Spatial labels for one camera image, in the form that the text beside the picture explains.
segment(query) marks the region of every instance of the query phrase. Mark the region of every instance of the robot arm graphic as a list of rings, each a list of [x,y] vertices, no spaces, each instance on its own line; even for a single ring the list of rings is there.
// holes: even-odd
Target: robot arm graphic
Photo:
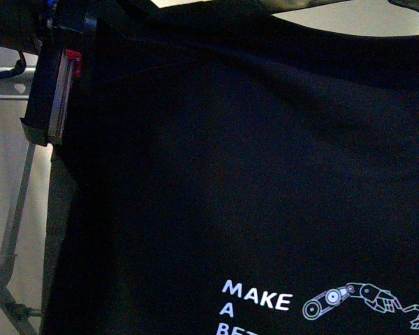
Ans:
[[[382,290],[368,283],[348,283],[346,286],[327,290],[307,301],[302,307],[302,314],[310,321],[316,320],[348,298],[361,299],[368,307],[379,313],[418,312],[410,323],[412,329],[419,330],[419,305],[402,308],[398,298],[392,295],[391,291]]]
[[[316,320],[348,298],[360,298],[368,307],[380,313],[394,313],[402,309],[398,298],[390,291],[382,290],[372,284],[348,283],[346,286],[325,291],[310,299],[304,304],[302,314],[308,320]]]

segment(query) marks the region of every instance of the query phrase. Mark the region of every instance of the metal rack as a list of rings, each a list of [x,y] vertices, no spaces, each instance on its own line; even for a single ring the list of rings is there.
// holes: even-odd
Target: metal rack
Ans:
[[[0,100],[25,101],[28,100],[34,76],[34,67],[29,67],[18,77],[0,80]],[[30,317],[41,317],[41,310],[18,304],[6,287],[13,274],[14,262],[17,257],[15,249],[19,235],[20,222],[27,194],[31,166],[36,145],[29,143],[27,157],[22,173],[20,188],[15,192],[9,206],[6,228],[0,250],[0,309],[11,321],[20,335],[37,335],[38,332],[29,322]]]

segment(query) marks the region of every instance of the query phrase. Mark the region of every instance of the black fabric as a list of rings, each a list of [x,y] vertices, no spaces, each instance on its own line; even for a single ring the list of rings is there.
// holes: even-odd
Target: black fabric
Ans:
[[[419,334],[419,36],[237,4],[100,27],[43,334]]]

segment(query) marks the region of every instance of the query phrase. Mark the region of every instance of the gray fabric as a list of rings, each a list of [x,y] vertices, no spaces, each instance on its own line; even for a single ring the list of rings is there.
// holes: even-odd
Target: gray fabric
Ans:
[[[50,193],[48,196],[47,236],[43,263],[42,314],[47,307],[54,271],[62,241],[65,237],[68,214],[77,185],[55,150],[51,159]]]

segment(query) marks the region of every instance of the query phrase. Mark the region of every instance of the black t-shirt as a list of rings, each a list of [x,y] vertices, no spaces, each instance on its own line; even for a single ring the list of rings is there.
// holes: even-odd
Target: black t-shirt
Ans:
[[[44,334],[419,334],[419,36],[254,1],[98,27]]]

